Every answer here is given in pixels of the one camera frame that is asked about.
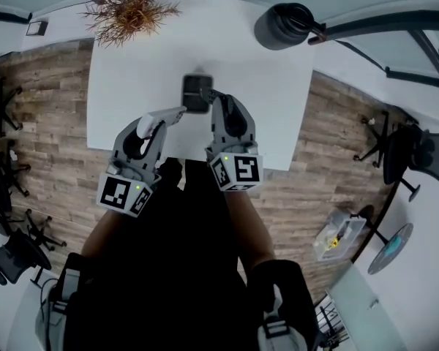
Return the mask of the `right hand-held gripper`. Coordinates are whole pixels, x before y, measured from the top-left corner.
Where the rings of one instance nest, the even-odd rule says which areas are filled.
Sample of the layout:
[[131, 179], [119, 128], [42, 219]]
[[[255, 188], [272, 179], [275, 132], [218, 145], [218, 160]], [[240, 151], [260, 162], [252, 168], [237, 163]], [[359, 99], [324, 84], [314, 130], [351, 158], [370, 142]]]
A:
[[211, 87], [200, 88], [211, 105], [213, 140], [206, 148], [219, 190], [245, 192], [263, 182], [263, 157], [255, 140], [255, 121], [240, 101]]

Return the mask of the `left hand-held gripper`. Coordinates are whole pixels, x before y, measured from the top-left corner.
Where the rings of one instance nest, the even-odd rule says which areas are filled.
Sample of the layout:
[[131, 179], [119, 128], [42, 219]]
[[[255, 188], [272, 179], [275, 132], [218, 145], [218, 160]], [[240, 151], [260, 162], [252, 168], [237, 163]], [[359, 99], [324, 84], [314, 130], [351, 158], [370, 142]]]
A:
[[97, 205], [135, 218], [161, 179], [155, 165], [161, 157], [168, 129], [161, 121], [151, 135], [140, 137], [141, 121], [141, 118], [134, 120], [117, 135], [97, 190]]

